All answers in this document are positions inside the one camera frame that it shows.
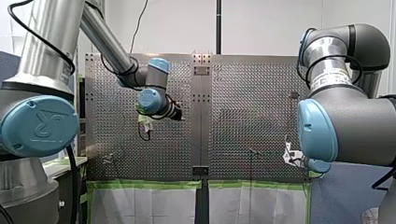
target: green tape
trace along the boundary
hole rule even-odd
[[[241,187],[253,187],[258,189],[289,189],[289,190],[304,190],[302,184],[288,184],[265,181],[248,181],[248,180],[209,180],[209,187],[211,189],[235,189]]]
[[[89,181],[89,189],[199,189],[200,181],[158,182],[144,180]]]

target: metal post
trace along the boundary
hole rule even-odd
[[[221,54],[221,0],[217,3],[216,14],[216,54]]]

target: perforated metal panel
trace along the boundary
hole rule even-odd
[[[146,62],[150,55],[135,55]],[[168,92],[183,122],[155,122],[150,142],[137,134],[137,93],[123,89],[88,55],[86,77],[89,179],[192,179],[209,165],[211,179],[302,181],[282,160],[285,135],[298,149],[296,106],[306,94],[294,57],[155,55],[171,66]],[[250,149],[261,156],[251,157]]]
[[[135,55],[144,65],[150,56]],[[88,177],[97,179],[191,179],[191,56],[160,55],[171,62],[168,93],[181,102],[185,121],[155,121],[151,141],[137,132],[137,92],[121,88],[99,55],[88,55]]]
[[[283,162],[285,135],[298,149],[296,106],[306,94],[294,57],[214,56],[210,178],[301,179]],[[250,150],[261,153],[252,155]]]

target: black cable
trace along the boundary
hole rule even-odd
[[[148,142],[149,140],[151,140],[151,134],[150,131],[148,131],[148,138],[144,138],[141,131],[140,131],[140,122],[137,122],[137,133],[139,134],[139,137],[145,141]]]
[[[96,5],[94,5],[94,4],[90,3],[90,2],[87,2],[87,1],[86,1],[85,3],[86,3],[89,7],[95,9],[95,10],[99,13],[100,17],[101,17],[103,20],[105,19],[105,16],[104,16],[103,12],[101,11],[101,9],[100,9],[99,7],[97,7]],[[137,70],[139,69],[139,62],[138,62],[137,59],[134,58],[134,57],[131,57],[131,59],[134,60],[134,61],[135,61],[135,64],[136,64],[136,67],[135,67],[134,71],[131,71],[132,68],[134,67],[134,66],[132,65],[132,66],[131,66],[128,70],[126,70],[125,72],[123,72],[123,73],[117,73],[116,71],[114,71],[113,69],[110,69],[110,68],[107,66],[107,64],[105,63],[105,59],[104,59],[104,57],[103,57],[103,54],[100,54],[100,60],[101,60],[101,62],[102,62],[102,65],[105,67],[105,69],[106,69],[109,73],[114,74],[114,75],[116,75],[116,76],[120,76],[120,77],[129,75],[130,73],[131,73],[131,74],[134,74],[134,83],[137,85],[137,79],[136,79],[135,73],[136,73]],[[134,91],[142,91],[142,90],[137,89],[137,88],[135,88],[135,87],[131,87],[131,89],[133,89]]]
[[[363,76],[363,66],[361,66],[361,63],[356,58],[354,58],[352,56],[349,56],[349,55],[345,55],[345,54],[327,55],[327,56],[323,56],[323,57],[317,59],[316,61],[314,61],[313,63],[311,63],[311,65],[309,65],[309,67],[308,67],[308,70],[306,70],[304,81],[305,81],[306,87],[308,87],[308,89],[311,89],[308,77],[309,77],[309,73],[311,72],[312,68],[315,65],[317,65],[318,63],[320,63],[320,62],[322,62],[324,60],[330,59],[330,58],[346,58],[346,59],[350,60],[351,62],[355,63],[359,67],[359,75],[352,82],[352,84],[357,83],[361,79],[361,77]]]
[[[73,60],[70,59],[66,54],[64,54],[60,49],[58,49],[57,47],[55,47],[54,45],[52,45],[48,40],[46,40],[45,38],[43,38],[41,35],[38,35],[36,32],[34,32],[33,30],[31,30],[29,28],[29,26],[27,26],[25,23],[23,23],[23,21],[21,21],[14,13],[13,9],[15,7],[22,7],[25,6],[31,2],[33,2],[34,0],[26,0],[26,1],[22,1],[19,3],[14,3],[8,6],[8,14],[11,16],[12,19],[14,19],[15,22],[17,22],[21,27],[23,27],[27,32],[29,32],[30,34],[34,35],[37,39],[41,40],[44,44],[46,44],[48,47],[50,47],[51,49],[53,49],[56,53],[58,53],[62,59],[64,59],[71,67],[70,69],[70,74],[69,76],[73,75],[73,73],[76,71],[76,67],[73,63]]]
[[[102,10],[99,7],[97,7],[96,5],[94,5],[94,4],[92,4],[92,3],[88,2],[88,1],[85,1],[85,3],[88,6],[90,6],[91,8],[95,9],[99,13],[100,17],[102,17],[103,20],[105,19],[105,16],[103,15],[103,12],[102,12]]]
[[[148,3],[149,3],[149,0],[146,0],[145,6],[143,7],[142,12],[140,13],[139,20],[137,20],[136,30],[134,31],[134,37],[132,38],[131,50],[129,51],[130,54],[134,50],[134,38],[136,37],[137,32],[139,31],[140,21],[142,20],[143,14],[146,11],[146,7],[148,6]]]
[[[6,220],[7,224],[14,224],[14,220],[12,220],[12,217],[9,215],[9,212],[1,204],[0,204],[0,214]]]
[[[396,168],[393,167],[389,172],[387,172],[384,176],[382,176],[379,180],[377,180],[373,185],[372,189],[378,189],[378,190],[388,190],[387,188],[380,188],[379,186],[387,181],[389,178],[391,178],[393,175],[396,174]]]
[[[70,224],[76,224],[77,221],[77,213],[78,213],[78,205],[79,205],[79,193],[78,193],[78,168],[76,164],[76,159],[74,157],[73,148],[68,146],[66,148],[67,156],[70,160],[70,170],[72,173],[72,214],[70,218]]]

